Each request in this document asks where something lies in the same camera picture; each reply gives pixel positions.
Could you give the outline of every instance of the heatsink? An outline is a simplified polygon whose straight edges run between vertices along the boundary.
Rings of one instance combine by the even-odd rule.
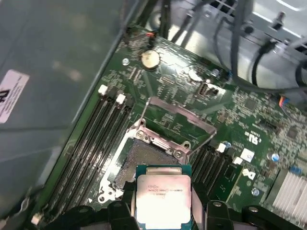
[[[307,222],[307,181],[288,172],[273,207],[301,223]]]

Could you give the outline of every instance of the motherboard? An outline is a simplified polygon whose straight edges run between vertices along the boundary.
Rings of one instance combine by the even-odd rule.
[[[210,199],[238,212],[261,205],[304,227],[306,220],[284,210],[277,194],[288,173],[293,180],[307,173],[307,129],[278,101],[241,90],[218,65],[133,26],[82,112],[32,222],[48,223],[79,205],[106,207],[120,199],[137,165],[191,164],[192,181],[203,183]]]

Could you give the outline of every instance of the white connector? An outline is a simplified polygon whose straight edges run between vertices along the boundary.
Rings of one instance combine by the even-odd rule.
[[[103,95],[105,95],[106,94],[106,92],[107,92],[107,86],[106,85],[101,85],[100,87],[99,87],[99,89],[98,89],[98,93],[101,95],[101,96],[103,96]]]
[[[37,226],[40,222],[40,220],[42,219],[43,215],[40,213],[36,213],[34,214],[34,216],[31,219],[31,223],[34,224],[35,226]]]
[[[126,98],[125,95],[120,94],[120,95],[117,96],[116,102],[117,102],[118,104],[123,104],[124,101],[125,101],[125,98]]]

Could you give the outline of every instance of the sticker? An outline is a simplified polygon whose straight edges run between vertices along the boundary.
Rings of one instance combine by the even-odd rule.
[[[4,76],[0,84],[0,124],[8,120],[28,80],[29,75],[12,69]]]
[[[253,159],[255,153],[248,150],[248,149],[243,149],[242,153],[241,153],[241,158],[248,161],[249,163],[251,163],[251,160]]]

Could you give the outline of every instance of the mounting screw hole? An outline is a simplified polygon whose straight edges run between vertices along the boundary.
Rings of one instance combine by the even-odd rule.
[[[105,198],[103,196],[100,196],[98,199],[99,199],[100,202],[104,202],[105,201]]]

